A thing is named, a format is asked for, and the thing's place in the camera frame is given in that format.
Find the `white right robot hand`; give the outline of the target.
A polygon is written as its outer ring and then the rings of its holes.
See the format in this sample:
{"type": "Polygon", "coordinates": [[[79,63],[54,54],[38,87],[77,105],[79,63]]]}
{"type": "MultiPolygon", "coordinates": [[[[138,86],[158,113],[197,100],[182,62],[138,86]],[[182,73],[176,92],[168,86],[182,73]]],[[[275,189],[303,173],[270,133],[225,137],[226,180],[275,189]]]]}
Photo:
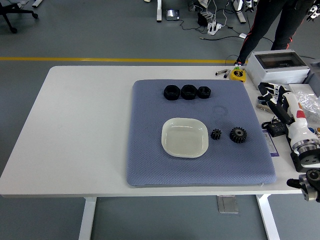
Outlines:
{"type": "Polygon", "coordinates": [[[303,148],[320,148],[319,138],[309,130],[303,108],[293,92],[268,82],[261,82],[258,90],[267,106],[286,125],[289,144],[294,152],[299,155],[303,148]]]}

